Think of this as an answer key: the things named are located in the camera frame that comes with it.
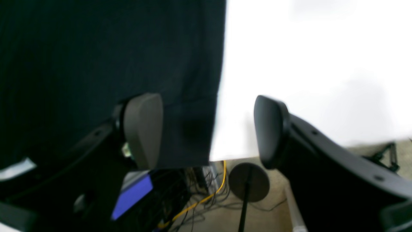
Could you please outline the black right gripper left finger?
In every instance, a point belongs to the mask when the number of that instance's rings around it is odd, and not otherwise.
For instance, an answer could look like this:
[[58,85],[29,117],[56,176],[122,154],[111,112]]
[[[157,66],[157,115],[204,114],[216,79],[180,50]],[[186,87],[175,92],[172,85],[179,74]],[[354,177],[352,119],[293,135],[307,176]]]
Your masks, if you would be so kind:
[[163,117],[161,95],[141,94],[62,156],[14,165],[15,175],[1,177],[1,224],[21,232],[112,227],[126,175],[158,163]]

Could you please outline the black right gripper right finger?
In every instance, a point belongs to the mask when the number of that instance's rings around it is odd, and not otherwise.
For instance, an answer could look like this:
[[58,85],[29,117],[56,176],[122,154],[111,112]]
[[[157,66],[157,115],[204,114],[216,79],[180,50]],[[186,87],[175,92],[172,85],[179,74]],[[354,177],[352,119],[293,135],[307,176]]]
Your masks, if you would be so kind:
[[309,232],[411,231],[411,181],[350,153],[281,101],[259,95],[254,123],[263,166],[288,179]]

